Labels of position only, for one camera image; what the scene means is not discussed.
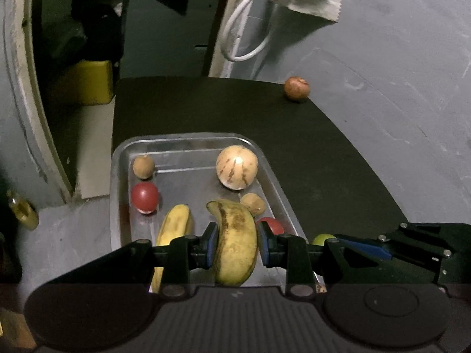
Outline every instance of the yellow container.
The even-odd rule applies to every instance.
[[[71,66],[50,90],[54,103],[102,105],[112,98],[110,61],[80,61]]]

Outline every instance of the stainless steel tray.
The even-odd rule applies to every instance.
[[[225,147],[243,145],[258,157],[255,181],[239,193],[226,189],[215,172],[216,158]],[[156,173],[152,181],[161,194],[156,214],[143,216],[130,206],[130,190],[139,182],[132,172],[132,162],[138,155],[149,155]],[[237,134],[193,133],[131,138],[118,146],[112,156],[110,187],[111,248],[118,249],[133,240],[155,242],[165,214],[177,204],[187,204],[195,220],[195,235],[202,235],[210,221],[206,203],[214,199],[239,201],[239,194],[254,192],[265,199],[267,210],[261,217],[275,217],[285,231],[305,238],[296,216],[283,193],[267,159],[251,140]],[[260,255],[255,270],[244,286],[279,285],[283,287],[285,272],[281,268],[267,269]],[[193,284],[211,284],[212,273],[192,271]]]

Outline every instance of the red tomato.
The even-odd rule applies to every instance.
[[[131,202],[140,213],[150,214],[159,204],[159,191],[153,183],[138,183],[132,188]]]
[[[267,222],[268,226],[270,227],[270,230],[273,232],[274,235],[281,235],[282,233],[284,233],[283,226],[274,217],[263,217],[257,222],[257,224],[260,222]]]

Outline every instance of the yellow banana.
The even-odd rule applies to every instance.
[[[185,236],[192,231],[193,218],[189,207],[184,204],[178,204],[163,219],[155,245],[157,247],[168,246],[173,239]],[[163,267],[154,268],[154,277],[151,283],[152,292],[154,293],[159,292],[162,273]]]
[[[217,219],[219,242],[213,264],[217,283],[242,285],[257,261],[257,230],[249,210],[231,200],[210,201],[206,208]]]

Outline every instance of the black tabletop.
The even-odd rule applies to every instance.
[[[260,81],[146,77],[116,87],[113,150],[140,135],[238,133],[261,147],[309,240],[376,238],[405,221],[380,179],[311,101]]]

